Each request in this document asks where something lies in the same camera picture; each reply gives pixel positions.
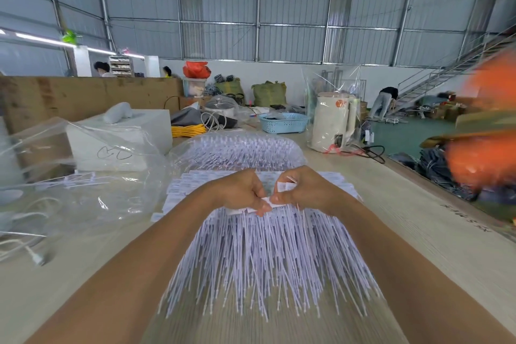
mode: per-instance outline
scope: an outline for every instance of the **yellow rope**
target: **yellow rope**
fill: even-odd
[[[190,125],[188,127],[172,127],[173,138],[193,138],[206,132],[204,125]]]

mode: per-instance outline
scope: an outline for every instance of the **staircase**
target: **staircase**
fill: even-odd
[[[396,106],[392,113],[396,113],[403,108],[408,108],[416,100],[425,96],[431,89],[441,86],[457,75],[466,73],[466,71],[472,67],[493,57],[500,50],[512,44],[516,44],[516,33],[511,35],[499,34],[491,41],[487,41],[486,36],[487,35],[484,34],[480,38],[474,39],[472,42],[476,42],[479,45],[474,46],[471,51],[463,54],[447,67],[441,67],[439,72],[435,72],[439,67],[428,67],[402,81],[398,85],[398,100],[396,101]],[[422,74],[422,76],[403,87],[404,82],[412,80],[418,74]]]

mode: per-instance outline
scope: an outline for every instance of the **person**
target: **person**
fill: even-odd
[[[346,226],[410,343],[515,344],[514,337],[462,288],[357,199],[308,166],[282,173],[297,185],[273,204],[319,209]],[[252,169],[197,188],[100,268],[26,344],[139,343],[170,278],[214,209],[271,211]]]
[[[164,72],[164,77],[165,78],[171,78],[172,77],[172,70],[168,66],[163,67],[163,72]]]
[[[94,64],[94,68],[97,70],[97,72],[102,78],[116,78],[116,75],[114,73],[109,72],[111,67],[109,67],[108,63],[96,62]]]
[[[374,119],[376,112],[380,110],[380,121],[384,120],[385,114],[389,110],[389,107],[398,99],[398,89],[396,87],[385,87],[380,90],[378,97],[372,104],[371,112],[369,112],[369,118]]]

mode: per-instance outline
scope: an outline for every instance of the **person's right hand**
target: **person's right hand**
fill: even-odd
[[[331,209],[335,197],[343,193],[342,189],[324,179],[318,172],[308,166],[301,166],[281,173],[278,182],[295,182],[297,186],[290,191],[278,192],[274,186],[274,194],[270,197],[273,204],[294,204],[300,209],[313,208],[324,213]]]

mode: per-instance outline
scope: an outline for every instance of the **blue plastic basket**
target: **blue plastic basket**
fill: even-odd
[[[301,133],[306,129],[308,117],[299,113],[281,113],[281,120],[270,120],[267,114],[260,114],[261,129],[267,133]]]

